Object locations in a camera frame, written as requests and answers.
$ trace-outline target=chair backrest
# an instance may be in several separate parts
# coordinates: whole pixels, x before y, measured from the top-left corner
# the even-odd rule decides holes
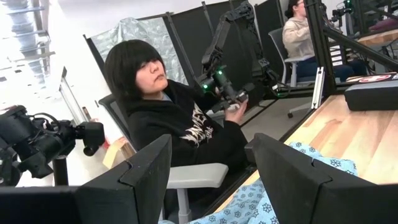
[[[285,45],[283,43],[282,33],[283,33],[283,28],[279,28],[269,32],[268,34],[271,36],[272,41],[274,41],[274,44],[276,46],[276,49],[278,50],[280,57],[282,58],[283,61],[285,61],[285,59],[287,59],[288,56]]]
[[[124,136],[131,142],[127,122],[124,119],[122,111],[116,103],[114,96],[112,94],[105,96],[104,98],[100,99],[98,103],[105,107],[106,111],[114,119]]]

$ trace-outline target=person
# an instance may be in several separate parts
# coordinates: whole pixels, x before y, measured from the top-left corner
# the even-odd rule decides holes
[[[138,151],[170,134],[171,167],[225,164],[229,171],[224,180],[227,184],[223,185],[231,184],[247,167],[244,147],[248,142],[239,126],[247,101],[237,110],[225,111],[222,127],[205,113],[218,98],[168,80],[162,57],[142,40],[115,45],[106,58],[104,76],[126,117],[132,145]],[[190,201],[199,200],[211,194],[211,190],[189,189],[188,197]]]
[[[297,77],[314,77],[318,64],[315,59],[304,0],[289,0],[285,16],[289,20],[283,28],[282,38],[289,57],[314,56],[297,64]],[[334,66],[333,71],[335,77],[340,78],[341,82],[345,82],[348,77],[367,75],[366,65],[362,60],[353,60],[346,65]]]

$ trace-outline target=beige sweater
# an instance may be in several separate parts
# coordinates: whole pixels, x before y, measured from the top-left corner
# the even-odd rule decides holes
[[[282,36],[289,58],[315,55],[307,19],[290,18]]]

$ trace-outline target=red label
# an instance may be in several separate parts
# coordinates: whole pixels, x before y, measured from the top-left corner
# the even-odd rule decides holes
[[[374,75],[371,77],[362,78],[359,82],[360,83],[378,82],[381,80],[386,80],[390,77],[391,75]]]

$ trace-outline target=blue patterned fabric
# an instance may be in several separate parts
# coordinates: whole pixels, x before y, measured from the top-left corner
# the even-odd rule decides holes
[[[316,149],[300,142],[290,143],[290,147],[322,161],[339,170],[358,175],[355,163],[346,159],[323,157]],[[271,201],[260,179],[242,186],[234,194],[232,201],[220,212],[208,215],[190,224],[279,224]]]

